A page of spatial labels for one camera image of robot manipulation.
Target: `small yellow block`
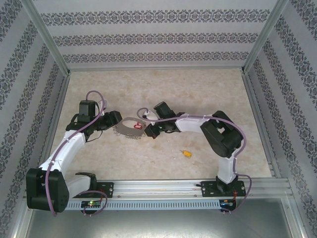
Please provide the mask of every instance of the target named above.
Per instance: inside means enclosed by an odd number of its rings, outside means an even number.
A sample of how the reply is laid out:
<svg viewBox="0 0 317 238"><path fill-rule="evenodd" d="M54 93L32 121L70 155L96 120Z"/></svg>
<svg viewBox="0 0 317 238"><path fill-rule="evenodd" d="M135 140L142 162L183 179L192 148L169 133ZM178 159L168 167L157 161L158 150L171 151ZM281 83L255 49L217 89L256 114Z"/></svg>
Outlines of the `small yellow block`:
<svg viewBox="0 0 317 238"><path fill-rule="evenodd" d="M181 150L181 152L183 153L183 155L185 155L185 157L187 158L190 158L192 157L192 153L190 153L189 151L187 150Z"/></svg>

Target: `patterned wallpaper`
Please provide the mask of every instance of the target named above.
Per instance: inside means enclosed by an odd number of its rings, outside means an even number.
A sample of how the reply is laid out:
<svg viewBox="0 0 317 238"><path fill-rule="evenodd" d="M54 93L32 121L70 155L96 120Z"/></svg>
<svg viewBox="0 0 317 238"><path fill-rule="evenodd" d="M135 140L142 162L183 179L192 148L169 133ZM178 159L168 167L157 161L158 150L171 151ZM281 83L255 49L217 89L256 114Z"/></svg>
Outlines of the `patterned wallpaper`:
<svg viewBox="0 0 317 238"><path fill-rule="evenodd" d="M243 66L276 0L34 1L70 69Z"/></svg>
<svg viewBox="0 0 317 238"><path fill-rule="evenodd" d="M25 175L40 162L64 81L18 0L0 3L0 238L11 232Z"/></svg>
<svg viewBox="0 0 317 238"><path fill-rule="evenodd" d="M316 15L314 1L289 1L249 72L309 237L317 237Z"/></svg>

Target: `marble floor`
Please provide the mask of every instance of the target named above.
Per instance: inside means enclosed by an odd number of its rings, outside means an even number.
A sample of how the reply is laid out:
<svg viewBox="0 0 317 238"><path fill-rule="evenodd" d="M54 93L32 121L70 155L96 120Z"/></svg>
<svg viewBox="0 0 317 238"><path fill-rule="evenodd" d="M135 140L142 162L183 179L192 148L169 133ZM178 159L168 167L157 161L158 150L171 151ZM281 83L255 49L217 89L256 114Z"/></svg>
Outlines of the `marble floor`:
<svg viewBox="0 0 317 238"><path fill-rule="evenodd" d="M73 72L52 149L90 90L100 91L107 111L117 110L123 118L136 117L140 107L152 110L161 101L176 113L208 115L222 110L248 139L237 172L271 176L239 69ZM97 94L89 99L100 100ZM95 132L91 139L98 135ZM190 151L192 157L180 150ZM93 172L98 179L207 179L217 170L218 156L202 134L162 133L155 140L135 140L117 136L111 128L77 153L66 179L76 172Z"/></svg>

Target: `black bracket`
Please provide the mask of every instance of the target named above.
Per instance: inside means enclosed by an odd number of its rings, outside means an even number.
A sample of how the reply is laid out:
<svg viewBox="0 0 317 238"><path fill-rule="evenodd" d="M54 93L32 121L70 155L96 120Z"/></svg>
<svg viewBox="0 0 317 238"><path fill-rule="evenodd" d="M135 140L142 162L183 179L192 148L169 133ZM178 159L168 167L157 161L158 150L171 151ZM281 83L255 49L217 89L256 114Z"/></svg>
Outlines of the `black bracket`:
<svg viewBox="0 0 317 238"><path fill-rule="evenodd" d="M223 193L218 189L216 181L201 181L197 186L202 188L203 197L233 197L234 191L237 192L238 197L244 197L246 195L246 190L243 181L236 181L232 188Z"/></svg>
<svg viewBox="0 0 317 238"><path fill-rule="evenodd" d="M202 188L203 197L244 197L246 195L243 181L234 180L227 184L226 187L223 187L223 184L216 178L216 181L201 181L196 186ZM219 202L220 207L224 208L221 211L233 211L237 206L235 199L221 199Z"/></svg>
<svg viewBox="0 0 317 238"><path fill-rule="evenodd" d="M112 182L97 182L96 188L94 190L104 192L108 198L113 196L113 183ZM85 193L77 195L75 198L97 198L101 197L99 193Z"/></svg>

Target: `purple wire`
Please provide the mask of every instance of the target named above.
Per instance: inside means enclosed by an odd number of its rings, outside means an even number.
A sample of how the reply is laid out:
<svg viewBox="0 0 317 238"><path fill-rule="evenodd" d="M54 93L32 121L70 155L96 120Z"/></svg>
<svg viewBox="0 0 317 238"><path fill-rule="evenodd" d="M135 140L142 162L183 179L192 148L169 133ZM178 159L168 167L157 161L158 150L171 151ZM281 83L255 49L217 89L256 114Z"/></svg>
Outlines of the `purple wire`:
<svg viewBox="0 0 317 238"><path fill-rule="evenodd" d="M164 121L169 121L169 120L176 120L176 119L184 119L184 118L195 118L195 119L212 119L212 120L218 120L218 121L222 121L226 124L229 124L233 127L235 127L239 132L240 134L242 135L243 137L243 145L242 147L240 148L240 150L235 154L235 158L233 160L233 172L235 175L237 176L241 176L241 177L247 177L250 181L250 185L249 185L249 188L248 188L248 191L246 192L246 195L244 196L244 198L242 199L241 203L239 204L239 206L234 209L234 211L237 211L238 208L241 207L241 205L245 202L245 200L247 199L249 193L250 193L250 190L251 190L251 187L252 187L252 179L249 175L243 175L243 174L238 174L236 173L236 157L244 150L244 148L246 147L247 145L247 139L246 139L246 135L245 133L242 131L242 129L240 127L238 127L236 124L228 121L228 120L225 120L225 119L222 119L222 118L215 118L215 117L211 117L211 116L193 116L193 115L188 115L188 116L180 116L180 117L175 117L175 118L167 118L167 119L161 119L161 120L151 120L151 119L147 119L147 118L143 118L142 116L140 116L140 111L141 110L146 110L147 112L149 112L149 109L148 108L140 108L138 111L137 111L137 116L142 119L142 120L145 120L145 121L150 121L150 122L164 122Z"/></svg>
<svg viewBox="0 0 317 238"><path fill-rule="evenodd" d="M105 100L104 100L104 97L102 96L102 94L96 90L92 90L92 91L89 91L86 95L86 100L88 99L88 96L89 94L91 93L98 93L99 96L101 97L102 99L102 102L103 102L103 106L102 108L105 107ZM49 164L49 167L46 171L46 174L45 174L45 191L46 191L46 197L48 199L48 203L49 203L49 207L50 207L50 211L52 213L52 215L54 217L57 216L57 213L54 211L54 208L53 208L53 203L52 203L52 200L51 200L51 195L50 195L50 189L49 189L49 175L50 175L50 171L51 171L51 168L53 166L53 162L55 161L58 153L61 151L61 149L63 148L63 146L68 142L69 139L73 138L76 134L78 134L79 132L81 132L82 130L86 129L87 127L89 127L91 124L93 124L100 116L101 114L103 113L103 110L100 110L99 114L95 117L95 119L93 119L90 123L88 123L87 125L83 126L82 128L80 128L79 130L75 131L73 134L71 134L67 140L65 140L59 147L58 149L56 150L55 154L53 155L52 157L52 160Z"/></svg>
<svg viewBox="0 0 317 238"><path fill-rule="evenodd" d="M97 212L95 212L95 213L93 213L93 214L87 214L87 213L86 213L86 208L87 208L87 207L85 207L83 213L84 213L85 216L90 216L90 217L95 216L95 215L97 215L98 213L102 212L102 211L105 209L105 207L107 206L107 203L108 203L108 197L107 197L107 195L106 195L104 192L101 192L101 191L84 191L84 192L79 193L79 195L85 194L85 193L92 193L92 192L93 192L93 193L99 193L99 194L103 195L103 196L105 197L105 199L106 199L106 202L105 202L105 204L103 205L103 207L102 207L101 209L99 209Z"/></svg>

